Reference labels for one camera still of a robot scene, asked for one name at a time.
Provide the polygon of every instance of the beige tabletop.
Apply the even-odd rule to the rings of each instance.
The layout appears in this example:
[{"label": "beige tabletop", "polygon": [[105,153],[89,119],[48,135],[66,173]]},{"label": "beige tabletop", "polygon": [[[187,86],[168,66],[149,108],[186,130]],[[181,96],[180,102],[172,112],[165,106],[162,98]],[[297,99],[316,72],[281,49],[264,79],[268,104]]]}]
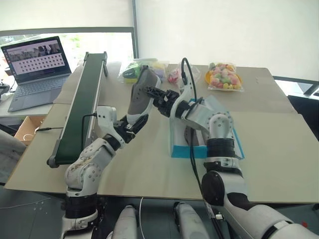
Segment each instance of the beige tabletop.
[{"label": "beige tabletop", "polygon": [[[118,82],[119,63],[108,64],[99,103],[117,108],[118,118],[127,111],[131,85]],[[202,75],[207,67],[198,67]],[[238,67],[245,92],[207,90],[203,79],[199,96],[214,95],[231,111],[246,158],[240,162],[249,199],[254,202],[319,202],[319,144],[290,105],[265,68]],[[76,78],[68,79],[43,127],[61,127],[72,100]],[[164,89],[175,86],[165,82]],[[104,170],[100,195],[200,199],[200,192],[187,158],[171,158],[168,152],[169,120],[153,108],[146,126]],[[38,132],[6,184],[8,189],[64,193],[67,165],[51,169],[51,155],[61,130]],[[196,160],[199,175],[203,159]]]}]

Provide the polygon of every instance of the laptop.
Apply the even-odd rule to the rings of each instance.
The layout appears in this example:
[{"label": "laptop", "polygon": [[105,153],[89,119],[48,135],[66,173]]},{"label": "laptop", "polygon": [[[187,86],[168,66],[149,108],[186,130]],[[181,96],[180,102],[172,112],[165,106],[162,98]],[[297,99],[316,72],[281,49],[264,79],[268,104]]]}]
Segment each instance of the laptop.
[{"label": "laptop", "polygon": [[18,87],[8,112],[52,103],[71,74],[58,36],[1,47]]}]

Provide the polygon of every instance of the trackpad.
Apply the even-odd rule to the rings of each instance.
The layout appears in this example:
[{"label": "trackpad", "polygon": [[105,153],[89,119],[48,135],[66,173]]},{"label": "trackpad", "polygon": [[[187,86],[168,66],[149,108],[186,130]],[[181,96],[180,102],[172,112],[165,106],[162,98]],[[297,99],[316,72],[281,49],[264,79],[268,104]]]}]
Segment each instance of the trackpad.
[{"label": "trackpad", "polygon": [[32,94],[26,96],[23,102],[23,108],[30,108],[33,106],[39,106],[49,103],[50,101],[50,92],[41,92],[38,94]]}]

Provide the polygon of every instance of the laptop screen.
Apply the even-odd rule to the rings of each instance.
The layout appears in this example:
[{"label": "laptop screen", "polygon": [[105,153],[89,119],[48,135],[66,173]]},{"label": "laptop screen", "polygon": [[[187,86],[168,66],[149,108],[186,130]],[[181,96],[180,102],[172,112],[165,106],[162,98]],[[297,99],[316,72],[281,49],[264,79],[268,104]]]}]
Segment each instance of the laptop screen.
[{"label": "laptop screen", "polygon": [[17,83],[71,73],[58,36],[1,49]]}]

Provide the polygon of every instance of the cardboard box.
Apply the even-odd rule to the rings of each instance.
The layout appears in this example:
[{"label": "cardboard box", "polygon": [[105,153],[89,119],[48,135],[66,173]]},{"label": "cardboard box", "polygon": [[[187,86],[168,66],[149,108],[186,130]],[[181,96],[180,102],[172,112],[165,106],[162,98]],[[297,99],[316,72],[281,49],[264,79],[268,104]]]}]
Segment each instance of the cardboard box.
[{"label": "cardboard box", "polygon": [[28,146],[33,140],[35,129],[42,124],[44,119],[45,116],[27,116],[14,137]]}]

